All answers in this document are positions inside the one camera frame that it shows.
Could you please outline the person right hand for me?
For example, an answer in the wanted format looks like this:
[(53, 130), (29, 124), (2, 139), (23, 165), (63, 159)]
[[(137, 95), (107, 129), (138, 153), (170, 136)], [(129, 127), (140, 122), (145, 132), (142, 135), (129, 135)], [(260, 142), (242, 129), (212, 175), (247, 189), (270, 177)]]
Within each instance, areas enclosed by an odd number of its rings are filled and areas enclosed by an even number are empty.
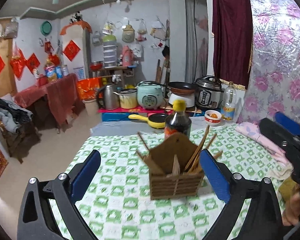
[(299, 222), (299, 216), (300, 192), (296, 192), (286, 202), (286, 208), (282, 213), (282, 223), (284, 226), (295, 226)]

